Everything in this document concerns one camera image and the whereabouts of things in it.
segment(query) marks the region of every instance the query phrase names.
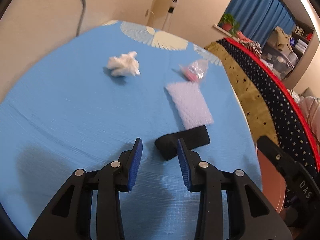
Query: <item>blue tablecloth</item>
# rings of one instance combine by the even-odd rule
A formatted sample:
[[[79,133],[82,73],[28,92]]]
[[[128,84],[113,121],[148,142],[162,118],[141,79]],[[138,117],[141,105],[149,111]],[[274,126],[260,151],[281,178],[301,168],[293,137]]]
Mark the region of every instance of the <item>blue tablecloth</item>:
[[[112,77],[108,58],[133,50],[141,76]],[[179,64],[203,57],[210,64],[200,89],[214,124],[207,126],[211,143],[196,151],[220,170],[243,169],[261,188],[250,131],[221,61],[173,35],[112,21],[44,57],[0,105],[0,201],[21,233],[74,170],[100,169],[140,137],[136,185],[120,194],[126,239],[193,239],[199,193],[187,191],[178,159],[165,162],[154,141],[184,130],[164,87],[184,80]]]

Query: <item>metal pivot screw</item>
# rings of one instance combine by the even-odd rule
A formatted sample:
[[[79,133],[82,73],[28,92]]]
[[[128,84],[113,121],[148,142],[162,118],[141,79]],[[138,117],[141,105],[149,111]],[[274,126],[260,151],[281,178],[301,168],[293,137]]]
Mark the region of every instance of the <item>metal pivot screw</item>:
[[[236,170],[236,175],[239,176],[239,177],[243,177],[244,176],[244,171]]]
[[[118,168],[120,165],[121,165],[121,163],[118,162],[118,161],[115,161],[115,162],[112,162],[112,163],[111,163],[111,167],[112,167],[112,168]]]
[[[208,167],[209,167],[209,164],[208,164],[207,162],[200,162],[200,163],[199,163],[199,166],[200,166],[201,168],[208,168]]]
[[[76,172],[75,172],[75,175],[76,175],[76,176],[82,176],[83,174],[84,174],[84,171],[81,170],[81,169],[76,170]]]

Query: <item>window sill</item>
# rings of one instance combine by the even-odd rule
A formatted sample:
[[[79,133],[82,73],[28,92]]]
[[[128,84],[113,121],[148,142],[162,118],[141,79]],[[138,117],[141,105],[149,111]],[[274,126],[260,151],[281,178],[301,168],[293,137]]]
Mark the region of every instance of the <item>window sill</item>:
[[[228,36],[228,37],[231,37],[231,34],[228,33],[227,31],[225,31],[224,29],[220,28],[218,25],[214,24],[212,26],[213,29],[216,29],[218,30],[219,32],[223,33],[224,35]]]

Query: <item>white sponge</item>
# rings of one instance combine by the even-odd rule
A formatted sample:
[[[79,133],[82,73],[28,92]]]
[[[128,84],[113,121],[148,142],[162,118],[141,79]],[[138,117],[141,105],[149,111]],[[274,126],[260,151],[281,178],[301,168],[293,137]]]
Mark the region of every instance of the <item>white sponge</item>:
[[[187,130],[213,123],[212,115],[197,83],[178,82],[167,85],[166,89]]]

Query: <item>plastic bag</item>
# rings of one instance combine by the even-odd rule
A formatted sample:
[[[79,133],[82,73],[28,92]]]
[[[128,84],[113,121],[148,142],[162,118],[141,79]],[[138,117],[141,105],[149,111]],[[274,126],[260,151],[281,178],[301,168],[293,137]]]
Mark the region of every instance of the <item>plastic bag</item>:
[[[198,59],[188,66],[180,66],[182,73],[191,82],[200,83],[200,81],[207,74],[209,61],[205,59]]]

